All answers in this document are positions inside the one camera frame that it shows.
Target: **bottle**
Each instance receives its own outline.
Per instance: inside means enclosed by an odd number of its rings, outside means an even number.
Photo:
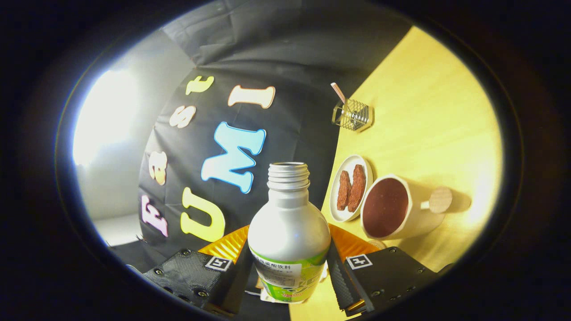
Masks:
[[[270,164],[268,187],[268,202],[250,223],[248,246],[268,295],[280,302],[302,302],[323,271],[329,225],[309,202],[305,163]]]

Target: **letter cutout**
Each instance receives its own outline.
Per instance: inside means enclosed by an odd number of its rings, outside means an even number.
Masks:
[[[244,89],[240,85],[235,86],[228,96],[228,106],[235,103],[255,103],[264,109],[268,109],[274,101],[276,87],[266,89]]]
[[[214,76],[209,76],[205,81],[201,81],[202,76],[197,76],[193,81],[189,81],[186,85],[186,94],[202,93],[206,91],[214,82]]]
[[[222,214],[220,208],[214,203],[194,195],[190,188],[185,187],[182,192],[182,206],[184,206],[184,208],[190,206],[198,208],[210,215],[212,219],[210,226],[205,226],[192,220],[188,217],[188,214],[183,212],[180,215],[180,229],[185,234],[194,234],[209,242],[214,242],[224,236],[226,220],[224,220],[224,214]]]
[[[152,225],[157,230],[161,231],[165,237],[168,237],[167,220],[160,218],[159,211],[149,204],[150,200],[147,195],[141,197],[141,211],[143,222]]]
[[[167,154],[164,152],[152,152],[148,157],[148,173],[159,185],[167,181]]]
[[[262,151],[265,139],[266,131],[263,129],[250,131],[230,127],[226,122],[220,123],[214,132],[214,140],[226,151],[226,154],[210,157],[204,161],[200,172],[202,180],[216,178],[240,187],[240,191],[244,194],[249,193],[254,181],[252,172],[238,174],[233,171],[256,165],[256,162],[240,148],[250,150],[252,155],[258,155]]]
[[[196,113],[195,106],[180,106],[175,109],[175,112],[172,113],[171,118],[168,120],[168,124],[172,127],[184,128],[190,123],[192,117]]]

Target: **yellow table surface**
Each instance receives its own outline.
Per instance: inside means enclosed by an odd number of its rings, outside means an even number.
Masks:
[[[468,208],[447,212],[429,234],[384,240],[432,271],[457,261],[485,227],[502,177],[501,136],[486,93],[468,68],[441,43],[412,27],[351,96],[375,109],[372,127],[340,129],[329,186],[345,158],[369,161],[373,176],[396,174],[429,187],[448,186],[471,199]],[[336,222],[325,195],[328,222],[365,240],[360,216]],[[329,277],[302,304],[291,304],[292,320],[346,320]]]

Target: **coffee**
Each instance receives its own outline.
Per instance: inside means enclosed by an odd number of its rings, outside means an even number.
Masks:
[[[403,223],[407,207],[408,193],[401,182],[394,178],[379,181],[363,204],[365,231],[375,238],[390,235]]]

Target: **blue letter m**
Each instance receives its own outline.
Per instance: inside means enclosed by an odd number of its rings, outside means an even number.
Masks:
[[[214,131],[214,140],[226,153],[207,158],[204,161],[200,172],[202,180],[220,179],[240,187],[240,191],[244,194],[250,192],[254,181],[252,172],[238,174],[233,171],[256,165],[256,162],[246,155],[241,148],[250,150],[252,155],[258,155],[262,151],[265,139],[266,131],[263,129],[250,131],[230,127],[226,122],[220,123]]]

